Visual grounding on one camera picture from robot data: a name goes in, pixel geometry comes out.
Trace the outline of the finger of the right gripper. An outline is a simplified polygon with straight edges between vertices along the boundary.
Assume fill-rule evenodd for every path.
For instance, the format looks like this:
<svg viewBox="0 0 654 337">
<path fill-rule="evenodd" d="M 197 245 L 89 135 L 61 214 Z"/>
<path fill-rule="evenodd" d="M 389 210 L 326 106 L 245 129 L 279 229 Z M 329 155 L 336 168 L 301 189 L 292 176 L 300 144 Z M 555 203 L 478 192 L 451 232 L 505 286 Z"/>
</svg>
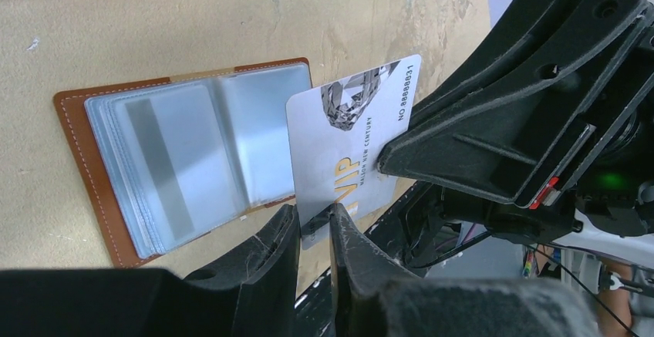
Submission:
<svg viewBox="0 0 654 337">
<path fill-rule="evenodd" d="M 425 120 L 499 80 L 552 36 L 581 0 L 512 0 L 481 44 L 437 89 L 413 107 Z"/>
</svg>

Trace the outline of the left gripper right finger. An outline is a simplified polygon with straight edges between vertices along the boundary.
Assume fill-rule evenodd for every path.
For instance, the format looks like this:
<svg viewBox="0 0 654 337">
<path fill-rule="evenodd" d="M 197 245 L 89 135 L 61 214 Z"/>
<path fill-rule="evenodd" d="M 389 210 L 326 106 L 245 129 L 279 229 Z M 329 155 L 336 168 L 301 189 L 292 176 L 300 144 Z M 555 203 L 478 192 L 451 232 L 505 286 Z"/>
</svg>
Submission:
<svg viewBox="0 0 654 337">
<path fill-rule="evenodd" d="M 552 280 L 421 278 L 329 206 L 337 336 L 597 336 L 581 297 Z"/>
</svg>

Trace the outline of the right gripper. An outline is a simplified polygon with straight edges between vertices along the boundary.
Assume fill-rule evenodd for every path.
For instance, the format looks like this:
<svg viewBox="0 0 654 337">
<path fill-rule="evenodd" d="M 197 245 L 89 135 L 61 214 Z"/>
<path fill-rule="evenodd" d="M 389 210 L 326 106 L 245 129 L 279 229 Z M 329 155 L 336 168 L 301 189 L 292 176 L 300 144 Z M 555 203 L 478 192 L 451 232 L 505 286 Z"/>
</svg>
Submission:
<svg viewBox="0 0 654 337">
<path fill-rule="evenodd" d="M 516 242 L 649 231 L 653 5 L 509 11 L 443 84 L 448 104 L 387 143 L 389 175 L 445 187 L 445 217 Z"/>
</svg>

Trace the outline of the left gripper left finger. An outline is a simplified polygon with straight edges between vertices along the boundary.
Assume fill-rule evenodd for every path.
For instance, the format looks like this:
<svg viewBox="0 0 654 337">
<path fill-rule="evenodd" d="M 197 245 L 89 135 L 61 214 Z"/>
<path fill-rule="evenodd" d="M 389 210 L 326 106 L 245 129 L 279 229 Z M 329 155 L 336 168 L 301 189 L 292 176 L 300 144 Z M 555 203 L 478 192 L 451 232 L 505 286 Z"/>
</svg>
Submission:
<svg viewBox="0 0 654 337">
<path fill-rule="evenodd" d="M 3 336 L 290 336 L 299 219 L 284 205 L 256 234 L 179 278 L 162 268 L 1 273 Z"/>
</svg>

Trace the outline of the brown leather card holder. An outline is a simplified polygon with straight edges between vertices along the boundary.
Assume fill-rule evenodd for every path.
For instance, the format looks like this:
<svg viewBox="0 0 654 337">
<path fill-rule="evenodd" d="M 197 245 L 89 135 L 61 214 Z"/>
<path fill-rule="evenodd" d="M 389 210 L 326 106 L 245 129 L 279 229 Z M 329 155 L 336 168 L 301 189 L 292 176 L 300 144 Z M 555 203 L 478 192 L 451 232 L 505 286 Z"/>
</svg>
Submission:
<svg viewBox="0 0 654 337">
<path fill-rule="evenodd" d="M 285 106 L 311 85 L 298 57 L 55 94 L 113 266 L 291 199 Z"/>
</svg>

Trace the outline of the silver VIP credit card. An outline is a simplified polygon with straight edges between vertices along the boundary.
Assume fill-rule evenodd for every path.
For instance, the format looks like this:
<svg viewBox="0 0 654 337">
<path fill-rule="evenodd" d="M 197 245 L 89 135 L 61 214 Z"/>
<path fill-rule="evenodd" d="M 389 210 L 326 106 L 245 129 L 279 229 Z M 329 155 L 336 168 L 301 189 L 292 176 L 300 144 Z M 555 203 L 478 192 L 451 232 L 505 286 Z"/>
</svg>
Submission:
<svg viewBox="0 0 654 337">
<path fill-rule="evenodd" d="M 286 104 L 302 248 L 329 235 L 324 210 L 353 219 L 386 206 L 396 178 L 382 174 L 382 148 L 408 129 L 422 58 L 413 54 L 296 94 Z"/>
</svg>

